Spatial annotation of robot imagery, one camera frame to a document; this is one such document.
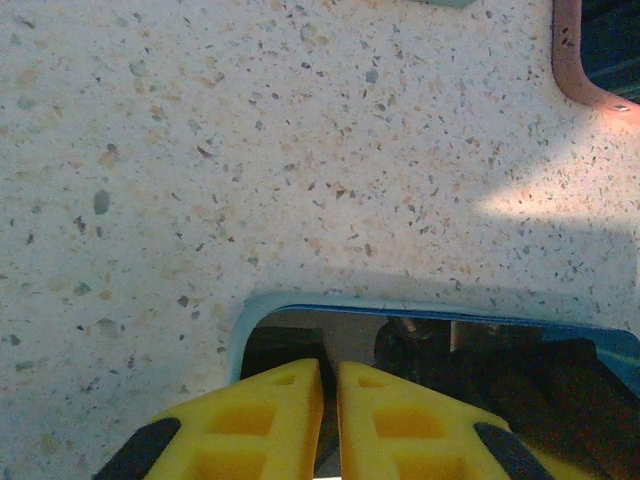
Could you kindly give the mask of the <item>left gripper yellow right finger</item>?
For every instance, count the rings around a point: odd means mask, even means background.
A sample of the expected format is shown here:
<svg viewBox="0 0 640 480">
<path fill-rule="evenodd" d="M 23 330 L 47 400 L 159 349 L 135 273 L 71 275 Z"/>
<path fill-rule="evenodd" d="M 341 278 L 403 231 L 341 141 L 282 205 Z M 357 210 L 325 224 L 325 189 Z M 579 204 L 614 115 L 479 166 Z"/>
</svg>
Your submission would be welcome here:
<svg viewBox="0 0 640 480">
<path fill-rule="evenodd" d="M 488 412 L 368 365 L 339 365 L 345 479 L 589 479 Z"/>
</svg>

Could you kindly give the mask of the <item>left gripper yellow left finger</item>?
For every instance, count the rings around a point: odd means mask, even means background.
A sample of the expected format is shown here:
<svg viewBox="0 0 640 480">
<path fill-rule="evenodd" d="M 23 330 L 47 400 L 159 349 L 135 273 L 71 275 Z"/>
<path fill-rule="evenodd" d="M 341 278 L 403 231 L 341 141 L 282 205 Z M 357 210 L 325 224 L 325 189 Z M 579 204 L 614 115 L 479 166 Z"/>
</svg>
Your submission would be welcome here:
<svg viewBox="0 0 640 480">
<path fill-rule="evenodd" d="M 310 479 L 323 414 L 319 363 L 297 360 L 175 405 L 98 479 Z"/>
</svg>

